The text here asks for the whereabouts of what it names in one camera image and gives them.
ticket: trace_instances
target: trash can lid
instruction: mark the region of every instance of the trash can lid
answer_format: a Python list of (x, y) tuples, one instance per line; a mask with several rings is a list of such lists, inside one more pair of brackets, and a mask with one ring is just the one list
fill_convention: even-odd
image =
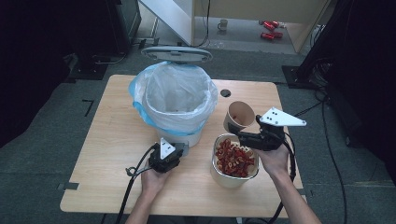
[(142, 49), (142, 54), (154, 60), (165, 60), (174, 63), (206, 63), (213, 56), (204, 49), (189, 47), (149, 47)]

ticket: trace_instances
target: wooden table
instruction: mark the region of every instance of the wooden table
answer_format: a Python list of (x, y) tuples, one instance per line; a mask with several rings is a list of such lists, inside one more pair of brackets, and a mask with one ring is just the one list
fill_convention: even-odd
[[(159, 142), (132, 107), (128, 85), (134, 76), (114, 75), (108, 81), (92, 126), (82, 147), (70, 182), (77, 190), (67, 189), (61, 201), (65, 212), (118, 213), (130, 180), (125, 168), (136, 166), (144, 152)], [(231, 91), (219, 102), (203, 128), (200, 142), (181, 159), (158, 195), (151, 214), (213, 217), (271, 217), (279, 202), (276, 188), (260, 166), (259, 174), (239, 189), (220, 187), (210, 175), (212, 147), (216, 137), (225, 133), (223, 120), (233, 101), (248, 103), (256, 114), (271, 106), (282, 109), (276, 85), (266, 82), (213, 80), (219, 89)], [(257, 133), (255, 123), (247, 132)], [(303, 187), (297, 172), (297, 189)], [(131, 212), (141, 191), (140, 178), (132, 187), (125, 213)]]

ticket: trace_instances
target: brown cup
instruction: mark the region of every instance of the brown cup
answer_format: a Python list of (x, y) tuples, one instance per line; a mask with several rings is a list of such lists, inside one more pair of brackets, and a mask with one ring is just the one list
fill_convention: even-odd
[(254, 119), (254, 111), (248, 104), (235, 101), (228, 107), (223, 126), (227, 132), (237, 133), (253, 124)]

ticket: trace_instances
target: human arm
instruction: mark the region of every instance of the human arm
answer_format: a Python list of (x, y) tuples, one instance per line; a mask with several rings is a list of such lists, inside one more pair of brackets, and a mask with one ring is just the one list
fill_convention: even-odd
[(288, 149), (282, 145), (277, 150), (256, 150), (262, 166), (274, 181), (280, 199), (291, 223), (320, 223), (317, 215), (308, 206), (294, 187), (288, 174)]
[(163, 189), (166, 178), (171, 172), (165, 174), (148, 170), (142, 173), (142, 192), (137, 198), (134, 209), (128, 216), (125, 224), (146, 224), (149, 218), (149, 211), (157, 194)]

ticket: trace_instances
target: trash can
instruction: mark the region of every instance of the trash can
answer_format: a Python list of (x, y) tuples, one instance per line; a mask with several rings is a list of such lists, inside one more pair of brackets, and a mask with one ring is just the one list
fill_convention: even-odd
[(218, 89), (204, 69), (191, 63), (208, 62), (212, 55), (186, 47), (151, 47), (142, 54), (164, 62), (147, 67), (131, 82), (134, 108), (160, 138), (195, 146), (216, 107)]

